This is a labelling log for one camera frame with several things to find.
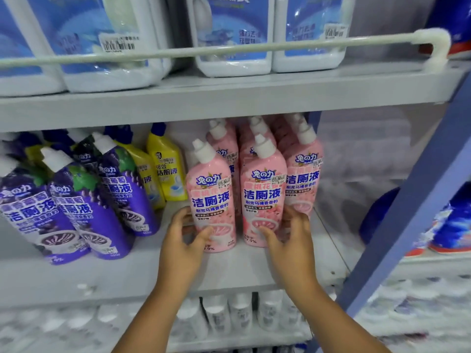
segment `shelf rail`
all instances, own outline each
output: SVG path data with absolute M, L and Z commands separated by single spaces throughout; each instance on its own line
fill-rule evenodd
M 0 68 L 26 67 L 32 65 L 98 63 L 98 62 L 127 62 L 153 58 L 185 58 L 202 55 L 222 55 L 247 52 L 287 51 L 306 48 L 356 47 L 372 45 L 388 45 L 394 43 L 411 43 L 413 45 L 432 44 L 433 51 L 424 62 L 423 70 L 440 72 L 447 63 L 451 47 L 451 37 L 448 31 L 440 28 L 419 29 L 413 33 L 398 33 L 383 36 L 350 37 L 341 39 L 306 40 L 294 42 L 277 42 L 251 44 L 243 46 L 214 46 L 193 48 L 162 49 L 151 53 L 95 53 L 77 55 L 56 55 L 38 58 L 4 58 L 0 60 Z

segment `hand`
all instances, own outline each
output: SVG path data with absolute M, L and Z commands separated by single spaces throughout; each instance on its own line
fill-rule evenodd
M 169 292 L 182 301 L 198 273 L 203 260 L 206 242 L 213 232 L 208 226 L 200 231 L 193 243 L 183 242 L 182 227 L 185 218 L 191 215 L 190 207 L 181 208 L 174 214 L 162 243 L 159 273 L 155 290 Z
M 286 243 L 281 243 L 267 227 L 261 226 L 259 230 L 265 236 L 271 261 L 286 293 L 297 303 L 306 290 L 319 287 L 315 276 L 314 246 L 307 215 L 285 204 L 283 222 L 291 224 L 291 235 Z

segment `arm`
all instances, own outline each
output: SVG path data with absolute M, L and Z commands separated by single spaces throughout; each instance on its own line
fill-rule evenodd
M 212 228 L 201 231 L 193 243 L 182 239 L 183 220 L 190 207 L 180 209 L 162 243 L 157 283 L 112 353 L 165 353 L 175 316 L 201 266 L 204 245 Z
M 286 293 L 306 317 L 325 353 L 390 353 L 324 292 L 315 276 L 314 248 L 307 215 L 285 206 L 291 237 L 281 243 L 273 231 L 260 227 Z

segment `blue shelf frame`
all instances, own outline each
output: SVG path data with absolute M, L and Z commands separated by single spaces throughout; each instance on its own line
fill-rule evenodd
M 319 112 L 309 113 L 317 128 Z M 471 175 L 471 75 L 449 103 L 437 130 L 415 163 L 384 220 L 345 280 L 337 303 L 354 317 L 389 276 L 419 233 Z M 315 339 L 308 353 L 319 349 Z

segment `left hand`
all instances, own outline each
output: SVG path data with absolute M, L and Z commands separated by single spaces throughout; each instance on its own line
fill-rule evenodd
M 190 207 L 181 208 L 174 214 L 162 243 L 159 260 L 159 273 L 155 290 L 165 291 L 183 300 L 198 273 L 203 260 L 206 242 L 213 228 L 208 226 L 200 231 L 195 240 L 187 245 L 183 242 L 182 227 Z

